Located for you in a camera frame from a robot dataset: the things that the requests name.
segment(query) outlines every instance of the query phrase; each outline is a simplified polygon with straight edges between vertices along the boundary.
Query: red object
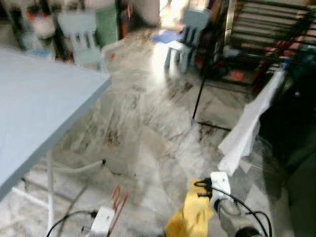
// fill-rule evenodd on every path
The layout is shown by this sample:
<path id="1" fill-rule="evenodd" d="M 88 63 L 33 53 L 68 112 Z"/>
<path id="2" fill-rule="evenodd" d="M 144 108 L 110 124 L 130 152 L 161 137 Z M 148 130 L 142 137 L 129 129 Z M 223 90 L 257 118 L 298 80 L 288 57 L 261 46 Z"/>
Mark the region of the red object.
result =
<path id="1" fill-rule="evenodd" d="M 111 199 L 113 200 L 113 205 L 112 205 L 112 209 L 114 210 L 115 214 L 116 214 L 116 218 L 115 220 L 112 222 L 112 225 L 110 226 L 110 229 L 109 229 L 109 232 L 108 232 L 108 236 L 110 236 L 112 230 L 114 229 L 114 226 L 116 225 L 117 221 L 118 221 L 118 218 L 120 216 L 120 213 L 122 212 L 123 210 L 123 207 L 128 199 L 128 195 L 129 193 L 128 192 L 125 192 L 125 195 L 124 195 L 124 200 L 123 202 L 121 201 L 121 198 L 120 198 L 120 188 L 121 188 L 121 185 L 117 185 L 116 188 L 113 190 L 112 192 L 112 195 L 111 195 Z"/>
<path id="2" fill-rule="evenodd" d="M 234 81 L 240 81 L 243 79 L 243 73 L 242 72 L 231 72 L 231 77 Z"/>
<path id="3" fill-rule="evenodd" d="M 33 21 L 33 20 L 34 20 L 34 16 L 31 15 L 29 12 L 26 13 L 26 17 L 27 17 L 30 21 Z"/>

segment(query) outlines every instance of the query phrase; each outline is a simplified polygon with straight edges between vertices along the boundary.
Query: red wires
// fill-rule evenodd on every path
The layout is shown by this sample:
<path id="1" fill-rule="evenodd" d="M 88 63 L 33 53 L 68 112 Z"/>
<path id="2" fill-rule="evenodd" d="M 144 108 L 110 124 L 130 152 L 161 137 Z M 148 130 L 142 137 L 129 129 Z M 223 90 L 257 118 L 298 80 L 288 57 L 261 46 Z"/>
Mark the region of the red wires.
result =
<path id="1" fill-rule="evenodd" d="M 112 192 L 112 195 L 111 195 L 111 199 L 113 200 L 113 204 L 112 204 L 112 209 L 114 210 L 115 214 L 116 214 L 116 217 L 109 229 L 109 232 L 108 232 L 108 237 L 110 236 L 115 224 L 117 223 L 118 219 L 119 219 L 119 216 L 120 216 L 120 213 L 122 212 L 123 210 L 123 207 L 128 199 L 128 192 L 125 192 L 124 194 L 124 199 L 123 199 L 123 202 L 122 202 L 122 205 L 118 211 L 118 208 L 119 208 L 119 205 L 121 203 L 121 198 L 120 198 L 120 190 L 121 190 L 121 185 L 117 185 L 116 188 L 113 190 Z"/>

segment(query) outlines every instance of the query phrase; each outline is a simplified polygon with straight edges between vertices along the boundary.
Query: yellow cloth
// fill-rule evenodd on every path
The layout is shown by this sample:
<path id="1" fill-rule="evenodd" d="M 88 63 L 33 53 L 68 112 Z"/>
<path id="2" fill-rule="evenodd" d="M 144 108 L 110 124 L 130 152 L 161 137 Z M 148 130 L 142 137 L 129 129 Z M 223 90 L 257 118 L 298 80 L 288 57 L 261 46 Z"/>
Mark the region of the yellow cloth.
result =
<path id="1" fill-rule="evenodd" d="M 175 213 L 164 227 L 166 237 L 206 237 L 208 220 L 213 215 L 208 197 L 198 197 L 206 193 L 205 188 L 196 187 L 190 182 L 190 190 L 182 209 Z"/>

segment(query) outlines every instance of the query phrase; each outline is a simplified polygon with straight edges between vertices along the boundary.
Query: black cable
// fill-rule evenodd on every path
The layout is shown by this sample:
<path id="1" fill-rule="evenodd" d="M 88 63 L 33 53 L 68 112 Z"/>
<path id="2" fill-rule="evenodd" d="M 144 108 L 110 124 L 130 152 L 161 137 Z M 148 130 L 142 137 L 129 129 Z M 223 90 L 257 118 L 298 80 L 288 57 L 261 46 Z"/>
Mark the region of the black cable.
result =
<path id="1" fill-rule="evenodd" d="M 229 194 L 229 193 L 227 193 L 227 192 L 225 192 L 225 191 L 223 191 L 223 190 L 221 190 L 221 189 L 217 189 L 217 188 L 214 188 L 214 187 L 212 187 L 212 186 L 210 186 L 210 185 L 207 185 L 206 183 L 204 183 L 205 181 L 206 181 L 208 184 L 211 184 L 211 181 L 210 181 L 210 180 L 204 179 L 204 180 L 195 182 L 194 185 L 195 185 L 195 186 L 198 186 L 198 187 L 203 187 L 203 188 L 205 188 L 205 189 L 213 189 L 213 190 L 219 191 L 220 193 L 223 193 L 223 194 L 225 194 L 225 195 L 231 197 L 234 201 L 236 201 L 236 202 L 238 202 L 239 204 L 241 204 L 244 208 L 246 208 L 246 209 L 254 216 L 254 218 L 257 220 L 257 222 L 259 223 L 260 227 L 262 228 L 263 233 L 264 233 L 264 235 L 265 235 L 266 237 L 272 237 L 272 232 L 269 233 L 269 235 L 268 235 L 268 233 L 267 233 L 267 231 L 266 231 L 266 228 L 263 226 L 263 224 L 262 224 L 262 222 L 260 221 L 260 219 L 259 219 L 259 218 L 257 217 L 257 215 L 250 209 L 250 207 L 248 207 L 245 203 L 243 203 L 243 201 L 241 201 L 240 199 L 238 199 L 238 198 L 235 197 L 234 195 L 231 195 L 231 194 Z"/>
<path id="2" fill-rule="evenodd" d="M 223 193 L 227 196 L 230 196 L 232 199 L 234 199 L 234 201 L 238 202 L 239 204 L 241 204 L 244 208 L 246 208 L 253 216 L 254 218 L 256 218 L 257 222 L 259 223 L 261 229 L 263 230 L 263 233 L 266 237 L 272 237 L 272 235 L 268 235 L 266 228 L 263 226 L 262 222 L 260 221 L 260 219 L 257 217 L 257 215 L 250 209 L 250 207 L 248 207 L 243 201 L 241 201 L 240 199 L 238 199 L 237 197 L 235 197 L 234 195 L 231 195 L 221 189 L 217 189 L 214 187 L 211 187 L 211 189 L 219 191 L 220 193 Z"/>
<path id="3" fill-rule="evenodd" d="M 265 218 L 267 219 L 267 222 L 268 222 L 268 226 L 269 226 L 269 236 L 272 236 L 272 225 L 271 225 L 271 221 L 268 217 L 268 215 L 266 213 L 264 213 L 263 211 L 254 211 L 253 213 L 255 214 L 262 214 L 265 216 Z"/>
<path id="4" fill-rule="evenodd" d="M 91 215 L 91 217 L 96 217 L 98 211 L 94 210 L 94 211 L 75 211 L 73 213 L 70 213 L 70 214 L 67 214 L 65 215 L 63 218 L 61 218 L 59 221 L 57 221 L 48 231 L 46 237 L 49 237 L 50 236 L 50 233 L 53 231 L 53 229 L 61 222 L 67 220 L 69 217 L 73 216 L 73 215 L 76 215 L 76 214 L 89 214 Z"/>

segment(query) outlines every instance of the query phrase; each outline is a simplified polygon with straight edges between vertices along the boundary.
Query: chair leg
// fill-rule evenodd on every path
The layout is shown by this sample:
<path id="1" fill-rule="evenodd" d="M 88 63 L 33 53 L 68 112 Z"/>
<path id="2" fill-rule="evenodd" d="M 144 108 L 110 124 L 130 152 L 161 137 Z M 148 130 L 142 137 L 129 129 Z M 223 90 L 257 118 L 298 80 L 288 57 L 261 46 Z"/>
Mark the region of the chair leg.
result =
<path id="1" fill-rule="evenodd" d="M 174 62 L 175 63 L 179 63 L 180 62 L 180 52 L 179 51 L 176 52 L 176 56 L 174 57 Z"/>
<path id="2" fill-rule="evenodd" d="M 168 68 L 170 66 L 170 58 L 171 58 L 171 48 L 168 49 L 166 61 L 164 62 L 164 66 Z"/>
<path id="3" fill-rule="evenodd" d="M 183 54 L 183 61 L 182 61 L 182 65 L 181 65 L 181 72 L 182 73 L 187 72 L 188 64 L 189 64 L 189 54 L 185 53 L 185 54 Z"/>
<path id="4" fill-rule="evenodd" d="M 100 71 L 104 73 L 108 73 L 108 69 L 107 69 L 107 66 L 105 65 L 104 60 L 100 62 Z"/>
<path id="5" fill-rule="evenodd" d="M 197 54 L 197 52 L 194 50 L 192 52 L 191 59 L 190 59 L 190 63 L 192 66 L 194 66 L 196 64 L 196 54 Z"/>

